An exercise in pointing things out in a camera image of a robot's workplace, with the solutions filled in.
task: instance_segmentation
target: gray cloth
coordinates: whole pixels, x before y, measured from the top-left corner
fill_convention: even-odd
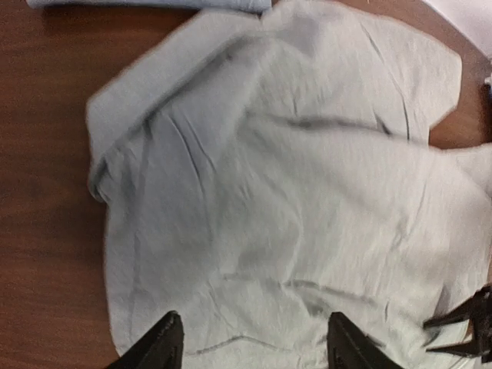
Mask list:
[[[187,369],[317,369],[343,311],[405,367],[472,364],[421,330],[487,277],[490,148],[427,146],[460,68],[401,23],[283,2],[203,12],[95,95],[118,352],[177,310]]]
[[[176,8],[228,8],[243,12],[262,12],[271,7],[271,0],[26,0],[32,8],[60,4],[140,5]]]

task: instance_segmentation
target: wooden table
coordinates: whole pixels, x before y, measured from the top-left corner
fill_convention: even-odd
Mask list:
[[[431,142],[489,139],[489,63],[417,0],[347,0],[392,15],[459,52],[458,110]],[[116,358],[103,280],[105,208],[86,189],[85,102],[194,12],[31,10],[0,4],[0,368],[102,368]]]

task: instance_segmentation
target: table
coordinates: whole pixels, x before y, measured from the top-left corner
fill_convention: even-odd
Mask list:
[[[346,0],[438,38],[464,62],[440,148],[489,141],[487,59],[418,0]],[[89,195],[85,102],[193,11],[0,5],[0,367],[95,369],[117,356],[103,279],[105,208]]]

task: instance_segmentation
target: black object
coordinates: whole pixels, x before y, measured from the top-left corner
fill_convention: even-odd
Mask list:
[[[184,338],[180,316],[170,311],[106,369],[181,369]]]
[[[403,369],[340,312],[330,316],[327,347],[330,369]]]
[[[442,317],[424,322],[424,329],[470,320],[473,339],[463,344],[429,348],[429,352],[442,352],[461,357],[482,357],[482,363],[492,361],[492,286],[479,290],[472,298]]]

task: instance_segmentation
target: blue fabric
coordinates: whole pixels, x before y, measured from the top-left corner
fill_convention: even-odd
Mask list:
[[[27,0],[32,8],[60,4],[150,5],[176,8],[229,8],[244,12],[262,12],[271,7],[271,0]]]

